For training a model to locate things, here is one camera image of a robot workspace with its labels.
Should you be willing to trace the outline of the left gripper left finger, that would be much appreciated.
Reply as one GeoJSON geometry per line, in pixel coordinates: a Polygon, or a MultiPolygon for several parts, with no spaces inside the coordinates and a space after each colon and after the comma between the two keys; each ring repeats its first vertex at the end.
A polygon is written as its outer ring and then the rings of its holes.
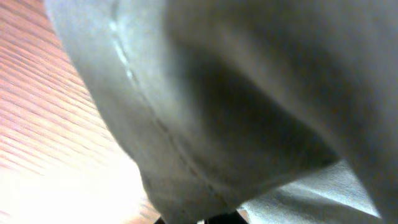
{"type": "Polygon", "coordinates": [[[154,224],[165,224],[165,222],[164,222],[164,220],[163,220],[161,217],[159,217],[159,218],[154,222],[154,224]]]}

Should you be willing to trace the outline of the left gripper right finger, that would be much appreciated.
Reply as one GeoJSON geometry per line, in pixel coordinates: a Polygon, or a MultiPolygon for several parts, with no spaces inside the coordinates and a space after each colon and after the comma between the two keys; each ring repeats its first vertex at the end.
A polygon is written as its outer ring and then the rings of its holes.
{"type": "Polygon", "coordinates": [[[238,211],[211,217],[204,224],[248,224],[238,211]]]}

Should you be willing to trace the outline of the khaki green shorts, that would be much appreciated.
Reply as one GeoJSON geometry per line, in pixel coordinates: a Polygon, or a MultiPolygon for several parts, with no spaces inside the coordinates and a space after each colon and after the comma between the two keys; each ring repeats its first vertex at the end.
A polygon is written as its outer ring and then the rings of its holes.
{"type": "Polygon", "coordinates": [[[46,1],[164,223],[345,161],[397,222],[396,1],[46,1]]]}

